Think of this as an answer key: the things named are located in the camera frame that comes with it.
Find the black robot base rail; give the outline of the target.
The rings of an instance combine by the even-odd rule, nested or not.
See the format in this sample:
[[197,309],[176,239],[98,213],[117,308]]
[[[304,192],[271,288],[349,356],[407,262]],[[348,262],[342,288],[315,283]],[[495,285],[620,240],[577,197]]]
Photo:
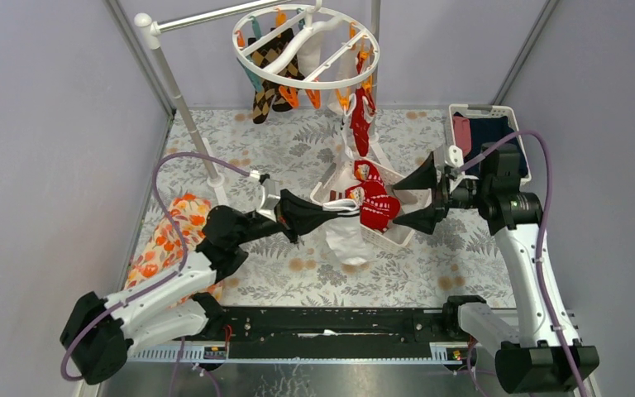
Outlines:
[[434,361],[442,347],[457,363],[471,337],[441,309],[231,306],[188,340],[217,342],[232,360]]

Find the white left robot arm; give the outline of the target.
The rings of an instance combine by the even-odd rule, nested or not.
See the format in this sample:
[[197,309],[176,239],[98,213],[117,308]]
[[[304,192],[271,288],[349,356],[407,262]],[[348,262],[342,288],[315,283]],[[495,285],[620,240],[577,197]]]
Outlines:
[[351,199],[317,205],[287,189],[248,213],[227,205],[212,208],[204,238],[194,249],[182,246],[178,265],[140,285],[104,297],[90,291],[76,301],[60,334],[61,377],[96,385],[148,347],[178,337],[218,337],[223,311],[205,288],[240,268],[248,257],[243,244],[274,234],[295,243],[326,222],[357,219],[359,212]]

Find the white sock with black stripes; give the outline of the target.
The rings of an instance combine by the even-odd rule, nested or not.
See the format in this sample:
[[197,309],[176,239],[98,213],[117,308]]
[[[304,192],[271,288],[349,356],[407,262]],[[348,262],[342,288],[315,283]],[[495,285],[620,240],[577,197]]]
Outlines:
[[351,116],[356,109],[356,101],[351,100],[346,108],[342,109],[339,137],[341,138],[341,158],[343,161],[353,161],[358,155],[351,148]]

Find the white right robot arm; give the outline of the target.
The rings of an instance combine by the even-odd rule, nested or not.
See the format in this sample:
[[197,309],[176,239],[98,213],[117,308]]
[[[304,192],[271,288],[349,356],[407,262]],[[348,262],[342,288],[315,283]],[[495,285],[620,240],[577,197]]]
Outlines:
[[468,175],[460,149],[444,146],[394,185],[431,194],[428,206],[395,223],[433,234],[451,209],[475,209],[504,259],[518,323],[497,317],[479,296],[457,295],[443,305],[442,332],[481,345],[510,394],[580,393],[599,353],[582,342],[562,302],[545,246],[546,209],[538,196],[522,191],[519,162],[516,146],[489,142],[471,160],[478,174]]

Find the white round clip hanger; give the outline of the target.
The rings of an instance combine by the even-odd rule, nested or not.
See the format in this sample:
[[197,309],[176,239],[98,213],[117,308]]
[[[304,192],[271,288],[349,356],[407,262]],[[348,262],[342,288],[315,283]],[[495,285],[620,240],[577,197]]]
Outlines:
[[375,33],[321,1],[261,5],[236,23],[231,40],[246,71],[302,90],[328,91],[366,83],[381,58]]

